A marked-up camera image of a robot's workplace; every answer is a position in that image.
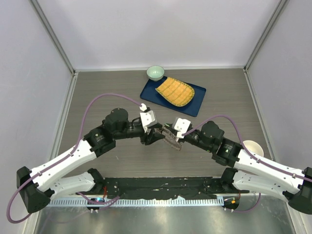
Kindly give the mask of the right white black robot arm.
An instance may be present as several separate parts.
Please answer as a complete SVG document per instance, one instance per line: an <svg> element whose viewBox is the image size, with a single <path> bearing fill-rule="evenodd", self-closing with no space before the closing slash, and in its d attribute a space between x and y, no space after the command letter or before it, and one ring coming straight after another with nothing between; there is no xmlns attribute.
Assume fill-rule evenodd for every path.
<svg viewBox="0 0 312 234"><path fill-rule="evenodd" d="M212 153L216 163L227 166L220 180L223 191L255 191L288 203L293 209L312 213L312 169L292 168L249 151L243 142L224 137L224 131L213 121L193 128L188 120L178 127L177 137Z"/></svg>

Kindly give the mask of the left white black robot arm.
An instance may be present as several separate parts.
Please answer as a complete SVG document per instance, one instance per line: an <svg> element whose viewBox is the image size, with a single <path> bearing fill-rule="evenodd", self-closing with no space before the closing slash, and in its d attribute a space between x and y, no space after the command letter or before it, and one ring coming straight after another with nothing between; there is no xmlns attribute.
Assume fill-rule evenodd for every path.
<svg viewBox="0 0 312 234"><path fill-rule="evenodd" d="M115 148L118 139L138 137L144 145L153 144L164 138L158 132L161 127L149 108L132 121L128 120L125 109L115 108L100 126L79 137L73 148L33 169L21 167L17 170L17 189L27 212L36 213L66 194L88 191L100 194L104 182L97 170L68 178L65 175Z"/></svg>

